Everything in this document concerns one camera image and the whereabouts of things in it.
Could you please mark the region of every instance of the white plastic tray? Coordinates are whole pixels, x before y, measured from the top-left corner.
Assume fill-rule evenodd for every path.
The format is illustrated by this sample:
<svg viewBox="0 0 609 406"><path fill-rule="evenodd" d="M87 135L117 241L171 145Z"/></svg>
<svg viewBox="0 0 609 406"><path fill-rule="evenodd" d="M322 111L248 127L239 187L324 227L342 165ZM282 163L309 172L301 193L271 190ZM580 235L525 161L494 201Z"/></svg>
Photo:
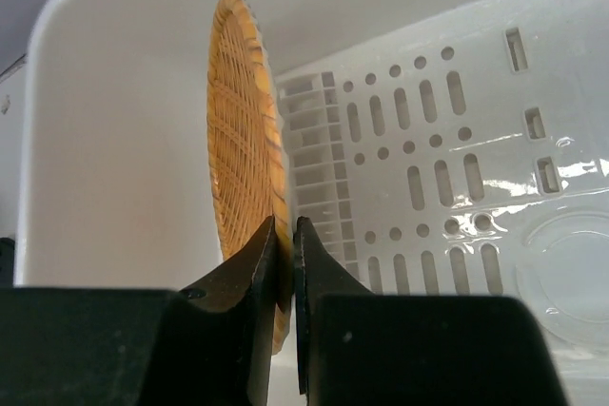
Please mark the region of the white plastic tray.
<svg viewBox="0 0 609 406"><path fill-rule="evenodd" d="M29 47L20 283L180 287L217 264L205 140L207 37L216 1L49 1ZM502 292L525 297L549 329L553 353L578 404L603 404L598 401L609 393L609 365L598 294L606 291L601 279L607 271L599 250L605 243L603 157L609 151L602 99L609 55L607 0L248 1L284 95L286 89L297 91L294 78L316 81L322 97L316 100L337 108L324 113L331 116L329 124L340 125L344 170L339 173L345 178L332 171L335 181L347 180L353 197L345 221L352 222L352 238L344 235L349 228L342 221L340 233L328 235L335 237L337 258L384 292L404 287L395 265L400 271L405 266L409 292L428 291L424 251L433 256L439 292L464 291L466 283L470 293L489 293L491 287L499 293L500 278ZM454 52L450 60L442 58L446 47ZM518 71L513 54L521 62ZM417 68L419 56L425 58L424 68ZM394 65L401 68L395 77ZM450 71L460 75L462 114L450 104ZM330 84L325 76L328 91L326 72L333 79ZM374 84L365 81L369 73L375 74ZM351 92L344 91L347 81ZM434 122L422 111L421 81L429 81L436 97ZM407 129L390 111L398 87L409 108ZM325 99L330 92L336 99ZM370 117L372 96L379 97L386 113L381 135ZM349 139L350 103L358 107L359 142ZM535 108L543 138L530 138L540 132L536 112L528 111ZM459 138L464 126L472 135L465 141ZM442 136L441 145L429 143L433 135ZM415 144L412 154L404 152L406 141ZM467 184L463 160L470 153L478 160L482 198L479 186L471 190ZM363 164L355 163L356 154L363 154ZM550 168L541 162L541 169L546 174L553 169L557 178L552 181L549 173L549 191L539 186L536 171L546 158L552 159ZM434 189L437 161L445 161L449 170L452 205L444 205ZM391 173L398 166L401 185ZM414 209L408 190L410 166L421 175L421 210ZM556 186L559 191L552 192ZM298 197L299 189L293 188ZM335 185L328 201L340 191ZM364 212L383 216L371 220ZM475 224L479 214L488 217L482 230ZM443 231L449 219L459 223L454 234ZM421 224L429 230L426 237L417 234ZM392 238L393 227L402 232L401 237L393 232L398 240ZM374 232L373 244L366 241L367 232ZM565 237L574 232L579 232L575 238ZM355 257L347 258L347 240L355 245ZM591 248L574 257L573 245L582 242ZM496 248L499 265L488 277L481 260L486 244ZM462 258L456 269L467 274L460 285L450 254L444 255L453 248L462 252L453 255ZM396 254L403 261L395 260ZM372 282L370 271L375 274L377 264L380 281ZM544 314L550 308L560 312ZM568 334L551 328L556 319L566 319L561 328ZM601 330L591 330L594 325ZM274 359L272 380L294 379L288 391L296 398L290 347ZM273 382L271 404L272 398L286 404L288 384L282 382Z"/></svg>

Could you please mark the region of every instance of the slot hole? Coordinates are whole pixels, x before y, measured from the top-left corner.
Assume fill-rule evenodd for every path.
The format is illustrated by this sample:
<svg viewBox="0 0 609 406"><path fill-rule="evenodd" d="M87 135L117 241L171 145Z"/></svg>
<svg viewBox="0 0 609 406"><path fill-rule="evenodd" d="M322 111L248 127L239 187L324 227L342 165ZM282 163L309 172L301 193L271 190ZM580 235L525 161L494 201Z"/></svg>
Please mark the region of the slot hole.
<svg viewBox="0 0 609 406"><path fill-rule="evenodd" d="M507 30L505 32L505 39L507 40L507 46L510 49L510 57L512 58L512 68L514 71L519 72L527 70L529 65L526 61L521 31L518 28Z"/></svg>
<svg viewBox="0 0 609 406"><path fill-rule="evenodd" d="M497 248L492 244L483 244L481 255L488 291L493 295L501 295L503 293L503 283L501 282Z"/></svg>
<svg viewBox="0 0 609 406"><path fill-rule="evenodd" d="M408 284L408 272L406 271L406 259L402 254L397 254L393 258L393 271L396 273L396 285L398 294L408 295L410 284Z"/></svg>
<svg viewBox="0 0 609 406"><path fill-rule="evenodd" d="M354 103L350 103L346 108L346 114L349 120L349 132L351 132L351 140L357 143L362 139L362 128L360 127L358 106Z"/></svg>
<svg viewBox="0 0 609 406"><path fill-rule="evenodd" d="M425 283L427 295L438 295L440 287L438 285L438 275L436 273L436 262L434 255L429 251L421 254L422 280Z"/></svg>
<svg viewBox="0 0 609 406"><path fill-rule="evenodd" d="M419 93L421 94L422 114L428 123L433 123L438 119L438 111L436 110L434 91L428 80L421 82L419 85Z"/></svg>
<svg viewBox="0 0 609 406"><path fill-rule="evenodd" d="M546 194L560 192L560 183L556 168L551 157L544 157L537 161L538 172L540 173L541 188Z"/></svg>
<svg viewBox="0 0 609 406"><path fill-rule="evenodd" d="M527 109L524 112L524 118L526 119L526 126L529 132L529 138L532 140L538 140L545 138L545 127L541 120L541 113L539 108Z"/></svg>
<svg viewBox="0 0 609 406"><path fill-rule="evenodd" d="M375 294L383 292L383 281L381 280L381 264L379 259L371 257L368 259L368 275L370 277L370 290Z"/></svg>
<svg viewBox="0 0 609 406"><path fill-rule="evenodd" d="M465 168L465 179L467 180L467 188L472 201L479 202L484 198L484 184L478 165L478 158L474 154L467 154L463 158L463 166Z"/></svg>
<svg viewBox="0 0 609 406"><path fill-rule="evenodd" d="M437 161L434 165L436 173L436 183L438 184L438 195L442 206L450 207L455 201L453 188L450 184L450 175L445 161Z"/></svg>
<svg viewBox="0 0 609 406"><path fill-rule="evenodd" d="M465 268L465 255L463 254L463 251L461 251L459 247L453 247L450 250L449 257L457 294L469 295L469 280L467 279L467 269Z"/></svg>
<svg viewBox="0 0 609 406"><path fill-rule="evenodd" d="M396 103L398 124L402 130L406 130L410 127L410 113L408 112L408 103L406 102L406 92L401 87L397 88L393 92L393 100Z"/></svg>
<svg viewBox="0 0 609 406"><path fill-rule="evenodd" d="M416 166L411 166L408 168L407 176L412 207L417 211L421 211L425 208L425 198L422 193L421 172Z"/></svg>
<svg viewBox="0 0 609 406"><path fill-rule="evenodd" d="M450 71L446 75L446 83L448 84L448 95L450 96L453 113L463 114L465 112L465 96L463 95L461 76L456 71Z"/></svg>
<svg viewBox="0 0 609 406"><path fill-rule="evenodd" d="M372 126L377 137L384 134L384 117L381 99L373 95L370 97L370 114L372 114Z"/></svg>

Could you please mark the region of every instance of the white plastic bin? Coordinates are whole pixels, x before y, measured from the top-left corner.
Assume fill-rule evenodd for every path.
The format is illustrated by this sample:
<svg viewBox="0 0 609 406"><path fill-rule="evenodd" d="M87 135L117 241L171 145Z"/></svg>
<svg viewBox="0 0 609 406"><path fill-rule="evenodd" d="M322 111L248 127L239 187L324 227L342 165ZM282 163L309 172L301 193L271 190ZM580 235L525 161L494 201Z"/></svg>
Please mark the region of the white plastic bin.
<svg viewBox="0 0 609 406"><path fill-rule="evenodd" d="M373 290L522 298L575 402L604 404L609 0L248 1L294 211ZM177 288L220 261L216 2L49 0L29 47L19 283ZM292 343L271 404L305 401Z"/></svg>

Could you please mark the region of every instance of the round hole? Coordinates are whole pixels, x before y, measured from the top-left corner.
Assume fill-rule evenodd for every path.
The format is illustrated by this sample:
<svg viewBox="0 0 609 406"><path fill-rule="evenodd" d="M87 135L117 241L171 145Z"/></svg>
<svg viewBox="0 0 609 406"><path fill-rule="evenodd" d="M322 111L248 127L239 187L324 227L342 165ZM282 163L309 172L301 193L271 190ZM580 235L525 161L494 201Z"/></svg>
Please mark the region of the round hole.
<svg viewBox="0 0 609 406"><path fill-rule="evenodd" d="M391 230L389 230L389 238L394 242L398 242L402 239L402 230L400 230L398 227L393 227Z"/></svg>
<svg viewBox="0 0 609 406"><path fill-rule="evenodd" d="M417 59L415 59L415 68L422 69L425 68L426 65L427 59L425 59L423 56L419 56Z"/></svg>
<svg viewBox="0 0 609 406"><path fill-rule="evenodd" d="M386 147L380 147L379 148L379 159L384 161L387 157L389 157L389 149L387 149Z"/></svg>
<svg viewBox="0 0 609 406"><path fill-rule="evenodd" d="M472 129L469 127L461 127L459 129L459 139L462 142L466 142L467 140L469 140L470 138L472 138Z"/></svg>
<svg viewBox="0 0 609 406"><path fill-rule="evenodd" d="M406 154L412 154L415 152L415 144L412 142L406 142L403 144L403 152Z"/></svg>
<svg viewBox="0 0 609 406"><path fill-rule="evenodd" d="M389 75L393 78L397 78L398 76L400 76L401 73L402 69L398 65L391 66L391 68L389 69Z"/></svg>
<svg viewBox="0 0 609 406"><path fill-rule="evenodd" d="M420 223L417 226L417 235L421 238L427 238L429 236L429 225L426 223Z"/></svg>
<svg viewBox="0 0 609 406"><path fill-rule="evenodd" d="M459 223L454 219L449 219L444 223L444 230L450 235L457 235L459 233Z"/></svg>
<svg viewBox="0 0 609 406"><path fill-rule="evenodd" d="M374 242L377 240L377 234L374 232L365 232L364 239L368 244L374 244Z"/></svg>
<svg viewBox="0 0 609 406"><path fill-rule="evenodd" d="M432 135L431 138L429 138L429 145L431 145L431 147L442 145L442 137L438 134Z"/></svg>
<svg viewBox="0 0 609 406"><path fill-rule="evenodd" d="M485 232L491 228L491 218L489 218L486 214L479 214L476 216L476 218L474 218L474 225L476 225L477 229Z"/></svg>
<svg viewBox="0 0 609 406"><path fill-rule="evenodd" d="M442 50L441 55L444 61L450 61L455 55L455 50L451 47L446 47Z"/></svg>

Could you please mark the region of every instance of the orange woven disc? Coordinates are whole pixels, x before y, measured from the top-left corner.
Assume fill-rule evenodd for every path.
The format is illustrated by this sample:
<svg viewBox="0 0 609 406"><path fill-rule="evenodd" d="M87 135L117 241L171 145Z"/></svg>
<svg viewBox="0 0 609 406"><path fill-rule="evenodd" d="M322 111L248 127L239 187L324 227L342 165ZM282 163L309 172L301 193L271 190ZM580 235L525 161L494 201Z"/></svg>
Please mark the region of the orange woven disc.
<svg viewBox="0 0 609 406"><path fill-rule="evenodd" d="M213 18L207 70L207 147L220 245L237 253L263 220L275 216L280 240L281 296L275 351L289 322L291 240L274 86L256 19L245 0L220 0Z"/></svg>

